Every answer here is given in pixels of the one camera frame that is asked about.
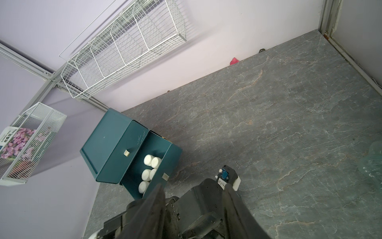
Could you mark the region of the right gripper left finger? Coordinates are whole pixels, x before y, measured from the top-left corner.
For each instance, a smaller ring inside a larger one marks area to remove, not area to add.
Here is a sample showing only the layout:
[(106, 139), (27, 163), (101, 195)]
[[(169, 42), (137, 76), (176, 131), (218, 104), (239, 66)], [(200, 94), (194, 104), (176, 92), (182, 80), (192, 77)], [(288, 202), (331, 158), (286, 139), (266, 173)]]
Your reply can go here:
[(165, 223), (166, 204), (162, 185), (158, 184), (122, 229), (119, 239), (161, 239)]

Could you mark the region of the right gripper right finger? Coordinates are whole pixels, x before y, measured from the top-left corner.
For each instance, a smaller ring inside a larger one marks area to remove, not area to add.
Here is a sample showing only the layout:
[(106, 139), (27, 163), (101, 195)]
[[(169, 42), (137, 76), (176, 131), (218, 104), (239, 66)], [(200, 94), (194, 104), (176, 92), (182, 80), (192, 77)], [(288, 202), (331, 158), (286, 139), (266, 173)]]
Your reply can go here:
[(222, 194), (226, 239), (269, 239), (230, 184)]

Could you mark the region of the white paint can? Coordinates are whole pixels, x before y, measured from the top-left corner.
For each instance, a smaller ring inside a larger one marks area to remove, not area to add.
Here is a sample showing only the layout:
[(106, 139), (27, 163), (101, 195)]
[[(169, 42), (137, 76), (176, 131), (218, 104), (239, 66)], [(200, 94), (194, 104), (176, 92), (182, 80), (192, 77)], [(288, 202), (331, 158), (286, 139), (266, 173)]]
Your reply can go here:
[(144, 194), (149, 186), (150, 182), (148, 181), (142, 181), (138, 186), (138, 192), (140, 194)]
[(151, 165), (151, 167), (152, 168), (156, 168), (156, 169), (158, 169), (159, 168), (159, 166), (160, 166), (160, 164), (161, 164), (161, 162), (162, 162), (162, 159), (161, 158), (159, 158), (159, 157), (154, 157), (153, 158), (153, 160), (152, 160), (152, 165)]
[(152, 160), (153, 160), (154, 156), (151, 155), (151, 154), (147, 154), (145, 157), (144, 157), (144, 164), (147, 165), (147, 166), (151, 166), (152, 164)]
[(142, 172), (142, 174), (141, 174), (141, 179), (142, 179), (143, 181), (150, 182), (150, 181), (151, 181), (150, 174), (151, 174), (151, 169), (145, 169), (145, 170)]
[(149, 179), (152, 180), (155, 173), (156, 173), (157, 169), (156, 168), (153, 168), (151, 171), (150, 171), (150, 174), (149, 174)]

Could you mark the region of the teal drawer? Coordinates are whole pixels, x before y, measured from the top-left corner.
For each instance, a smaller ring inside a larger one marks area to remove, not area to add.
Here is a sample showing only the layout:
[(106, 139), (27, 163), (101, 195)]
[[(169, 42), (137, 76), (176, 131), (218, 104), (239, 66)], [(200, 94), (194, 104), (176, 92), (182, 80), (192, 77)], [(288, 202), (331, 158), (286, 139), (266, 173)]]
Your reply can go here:
[(150, 130), (120, 184), (133, 199), (146, 198), (156, 185), (167, 184), (181, 154), (180, 147)]

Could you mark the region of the teal drawer cabinet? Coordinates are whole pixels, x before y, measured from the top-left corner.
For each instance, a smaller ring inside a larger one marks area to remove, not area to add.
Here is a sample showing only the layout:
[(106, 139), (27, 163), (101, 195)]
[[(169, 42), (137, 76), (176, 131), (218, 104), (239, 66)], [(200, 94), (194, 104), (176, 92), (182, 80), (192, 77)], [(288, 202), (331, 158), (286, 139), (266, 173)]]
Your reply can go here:
[(120, 183), (148, 132), (139, 122), (109, 108), (80, 149), (94, 179)]

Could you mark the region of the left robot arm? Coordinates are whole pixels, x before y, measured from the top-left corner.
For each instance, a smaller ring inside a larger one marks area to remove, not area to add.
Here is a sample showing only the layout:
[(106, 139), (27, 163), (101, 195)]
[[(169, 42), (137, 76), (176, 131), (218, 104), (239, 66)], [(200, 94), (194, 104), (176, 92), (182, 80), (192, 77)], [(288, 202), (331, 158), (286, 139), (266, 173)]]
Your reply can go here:
[(92, 239), (223, 239), (223, 189), (208, 178), (182, 197), (164, 198), (162, 189), (129, 203)]

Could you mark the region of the purple flower seed packet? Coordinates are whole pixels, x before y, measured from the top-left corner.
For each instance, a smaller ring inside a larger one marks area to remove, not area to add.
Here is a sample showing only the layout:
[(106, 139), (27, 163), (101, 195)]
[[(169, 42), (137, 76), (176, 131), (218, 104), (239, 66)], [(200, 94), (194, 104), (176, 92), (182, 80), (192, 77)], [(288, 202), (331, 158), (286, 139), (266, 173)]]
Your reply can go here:
[(21, 156), (21, 159), (32, 160), (33, 154), (36, 153), (38, 148), (48, 136), (48, 133), (40, 132), (29, 144), (29, 146), (26, 147), (26, 144), (29, 142), (35, 131), (35, 129), (20, 128), (10, 142), (5, 146), (5, 149), (1, 151), (1, 158), (14, 160), (21, 153), (21, 151), (26, 148)]

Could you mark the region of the small pink object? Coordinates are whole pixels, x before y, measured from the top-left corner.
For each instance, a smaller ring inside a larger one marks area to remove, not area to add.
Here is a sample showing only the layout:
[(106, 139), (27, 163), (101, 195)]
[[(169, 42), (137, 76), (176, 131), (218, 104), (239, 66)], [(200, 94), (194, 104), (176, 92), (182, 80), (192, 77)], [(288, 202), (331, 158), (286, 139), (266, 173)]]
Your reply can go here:
[(234, 58), (231, 60), (230, 65), (237, 64), (238, 62), (239, 62), (239, 60), (238, 60), (236, 57), (234, 57)]

